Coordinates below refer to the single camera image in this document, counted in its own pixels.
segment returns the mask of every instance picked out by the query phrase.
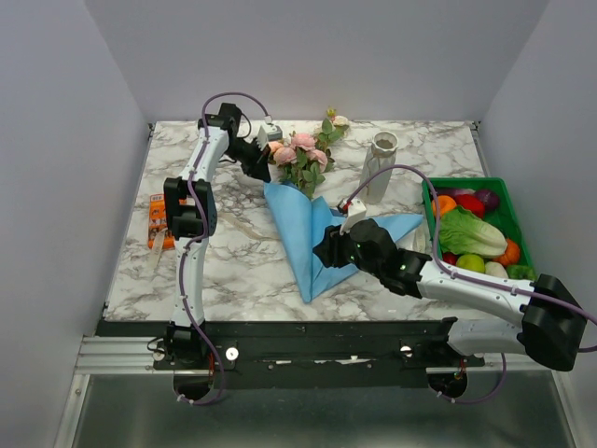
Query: green pepper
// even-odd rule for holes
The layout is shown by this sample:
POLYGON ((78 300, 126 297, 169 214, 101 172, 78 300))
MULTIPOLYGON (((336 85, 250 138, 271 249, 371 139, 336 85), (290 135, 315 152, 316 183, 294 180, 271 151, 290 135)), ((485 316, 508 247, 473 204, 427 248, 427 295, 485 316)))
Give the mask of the green pepper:
POLYGON ((536 280, 535 270, 531 266, 522 266, 521 264, 510 264, 506 266, 508 278, 512 280, 536 280))

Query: lettuce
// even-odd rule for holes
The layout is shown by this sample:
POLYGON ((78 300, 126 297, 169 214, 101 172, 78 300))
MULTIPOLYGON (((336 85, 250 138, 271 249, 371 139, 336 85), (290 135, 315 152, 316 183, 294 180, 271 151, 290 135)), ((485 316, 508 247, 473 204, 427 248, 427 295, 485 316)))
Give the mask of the lettuce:
POLYGON ((502 232, 461 206, 441 218, 439 242, 443 250, 456 255, 477 254, 487 259, 499 257, 507 247, 502 232))

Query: green apple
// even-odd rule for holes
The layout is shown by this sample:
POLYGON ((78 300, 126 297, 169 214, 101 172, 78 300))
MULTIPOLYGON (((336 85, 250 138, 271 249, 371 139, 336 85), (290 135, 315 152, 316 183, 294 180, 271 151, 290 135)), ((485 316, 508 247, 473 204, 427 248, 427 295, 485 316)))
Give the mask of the green apple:
POLYGON ((469 271, 475 271, 476 273, 485 273, 485 261, 479 255, 462 255, 456 261, 456 266, 468 269, 469 271))

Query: flower bouquet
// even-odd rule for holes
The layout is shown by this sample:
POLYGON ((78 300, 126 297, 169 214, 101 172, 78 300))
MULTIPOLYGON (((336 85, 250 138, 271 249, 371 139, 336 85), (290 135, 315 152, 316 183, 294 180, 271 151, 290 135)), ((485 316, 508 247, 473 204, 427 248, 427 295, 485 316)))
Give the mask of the flower bouquet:
POLYGON ((348 119, 330 108, 313 135, 292 133, 289 142, 270 142, 271 163, 282 170, 280 181, 291 182, 311 199, 315 188, 326 180, 324 173, 334 168, 330 147, 346 134, 348 126, 348 119))

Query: floor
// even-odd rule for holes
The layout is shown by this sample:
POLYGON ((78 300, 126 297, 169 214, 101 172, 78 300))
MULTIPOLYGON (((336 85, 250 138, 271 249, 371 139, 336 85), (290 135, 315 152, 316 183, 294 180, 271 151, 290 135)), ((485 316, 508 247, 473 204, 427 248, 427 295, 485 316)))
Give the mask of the floor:
MULTIPOLYGON (((471 373, 466 397, 496 372, 471 373)), ((233 391, 206 408, 178 403, 168 375, 92 377, 76 434, 81 448, 573 447, 548 371, 513 371, 477 406, 397 387, 233 391)))

